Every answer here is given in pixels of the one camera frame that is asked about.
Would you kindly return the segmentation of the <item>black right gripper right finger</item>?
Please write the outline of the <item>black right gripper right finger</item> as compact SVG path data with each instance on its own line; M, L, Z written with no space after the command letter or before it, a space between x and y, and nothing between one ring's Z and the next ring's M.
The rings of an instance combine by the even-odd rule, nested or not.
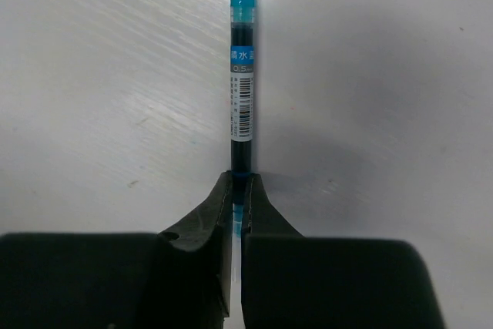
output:
M305 237L247 181L241 304L248 328L443 328L427 266L403 240Z

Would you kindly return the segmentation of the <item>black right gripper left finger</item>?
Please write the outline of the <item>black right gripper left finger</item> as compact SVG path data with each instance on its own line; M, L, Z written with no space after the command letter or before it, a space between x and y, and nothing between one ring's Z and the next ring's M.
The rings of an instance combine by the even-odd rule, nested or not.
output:
M230 314L233 178L160 233L8 233L3 328L221 328Z

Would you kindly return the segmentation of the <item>light blue pen refill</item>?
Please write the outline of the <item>light blue pen refill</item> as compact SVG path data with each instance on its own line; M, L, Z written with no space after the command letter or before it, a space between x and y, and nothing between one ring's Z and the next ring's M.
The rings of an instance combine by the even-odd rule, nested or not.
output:
M230 0L230 169L233 175L233 280L241 278L241 225L252 167L256 0Z

